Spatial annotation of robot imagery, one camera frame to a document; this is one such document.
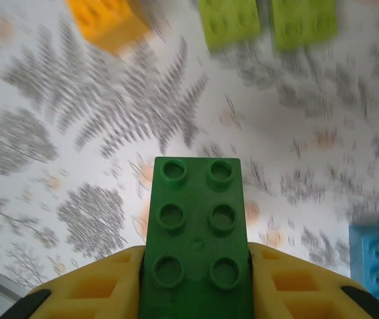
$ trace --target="black plastic edge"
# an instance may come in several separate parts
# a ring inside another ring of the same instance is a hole
[[[51,291],[42,289],[26,295],[8,309],[0,319],[29,319],[50,296]]]
[[[379,300],[373,295],[353,286],[342,286],[341,290],[371,316],[372,319],[379,319]]]

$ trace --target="lime green lego brick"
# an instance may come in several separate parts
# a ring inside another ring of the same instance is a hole
[[[253,317],[240,160],[156,158],[139,318]]]
[[[271,0],[275,41],[294,49],[337,34],[335,0]]]
[[[256,0],[198,0],[198,6],[210,50],[260,33]]]

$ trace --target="yellow lego brick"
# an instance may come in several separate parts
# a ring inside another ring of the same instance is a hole
[[[256,319],[370,319],[342,286],[355,281],[264,245],[249,243]]]
[[[138,0],[67,0],[83,37],[114,53],[140,39],[149,24]]]
[[[136,319],[144,253],[132,247],[38,286],[52,294],[31,319]]]

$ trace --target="wallpaper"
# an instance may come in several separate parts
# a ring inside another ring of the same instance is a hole
[[[250,241],[349,276],[379,222],[379,0],[291,53],[210,53],[196,1],[144,0],[152,33],[105,53],[65,2],[0,0],[0,273],[32,288],[143,245],[155,156],[242,162]]]

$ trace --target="green lego duplo brick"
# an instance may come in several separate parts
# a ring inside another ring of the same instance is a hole
[[[335,0],[271,0],[271,10],[279,49],[325,41],[338,33]]]
[[[139,317],[254,317],[240,160],[155,159]]]
[[[260,33],[256,0],[198,0],[198,6],[210,50]]]

